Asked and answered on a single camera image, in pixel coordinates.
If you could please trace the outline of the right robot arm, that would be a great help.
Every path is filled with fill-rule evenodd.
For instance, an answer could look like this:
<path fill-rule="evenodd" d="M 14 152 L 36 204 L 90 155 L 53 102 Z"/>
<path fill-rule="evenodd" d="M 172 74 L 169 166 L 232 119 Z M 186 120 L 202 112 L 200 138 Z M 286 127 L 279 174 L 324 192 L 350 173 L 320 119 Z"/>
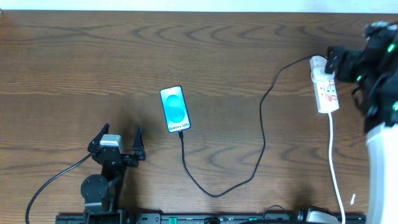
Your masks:
<path fill-rule="evenodd" d="M 364 50 L 329 47 L 326 73 L 354 83 L 369 153 L 367 223 L 397 223 L 397 22 L 366 26 Z"/>

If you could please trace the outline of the blue Samsung Galaxy smartphone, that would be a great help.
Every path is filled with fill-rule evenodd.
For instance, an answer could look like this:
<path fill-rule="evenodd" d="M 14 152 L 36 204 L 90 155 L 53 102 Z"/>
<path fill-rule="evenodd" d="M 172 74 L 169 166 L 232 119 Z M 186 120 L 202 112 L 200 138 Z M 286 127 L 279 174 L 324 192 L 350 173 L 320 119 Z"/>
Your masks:
<path fill-rule="evenodd" d="M 165 122 L 169 133 L 176 133 L 191 127 L 183 89 L 180 85 L 160 90 Z"/>

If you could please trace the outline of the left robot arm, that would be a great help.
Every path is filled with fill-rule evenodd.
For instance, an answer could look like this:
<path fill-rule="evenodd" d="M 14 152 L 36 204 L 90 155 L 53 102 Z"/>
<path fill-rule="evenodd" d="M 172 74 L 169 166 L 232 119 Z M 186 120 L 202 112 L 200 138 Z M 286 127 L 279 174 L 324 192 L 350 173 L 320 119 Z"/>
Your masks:
<path fill-rule="evenodd" d="M 109 133 L 109 125 L 88 145 L 91 158 L 102 166 L 100 174 L 87 177 L 81 185 L 81 195 L 85 199 L 84 223 L 135 223 L 135 216 L 118 202 L 123 188 L 127 168 L 136 168 L 146 159 L 142 141 L 142 129 L 138 128 L 132 145 L 132 154 L 123 154 L 122 138 Z"/>

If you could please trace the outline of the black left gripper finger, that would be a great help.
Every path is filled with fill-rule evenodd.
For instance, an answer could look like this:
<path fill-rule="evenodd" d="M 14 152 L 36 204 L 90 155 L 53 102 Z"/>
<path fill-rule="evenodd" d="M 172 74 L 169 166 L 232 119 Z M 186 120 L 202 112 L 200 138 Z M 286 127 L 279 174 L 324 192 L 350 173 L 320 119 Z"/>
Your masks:
<path fill-rule="evenodd" d="M 103 128 L 101 129 L 101 131 L 94 137 L 94 139 L 90 142 L 90 147 L 94 147 L 96 145 L 100 144 L 100 141 L 102 139 L 102 137 L 105 134 L 109 133 L 109 124 L 106 123 Z"/>
<path fill-rule="evenodd" d="M 134 152 L 144 152 L 144 144 L 142 141 L 142 128 L 140 126 L 138 126 L 137 128 L 132 149 L 134 150 Z"/>

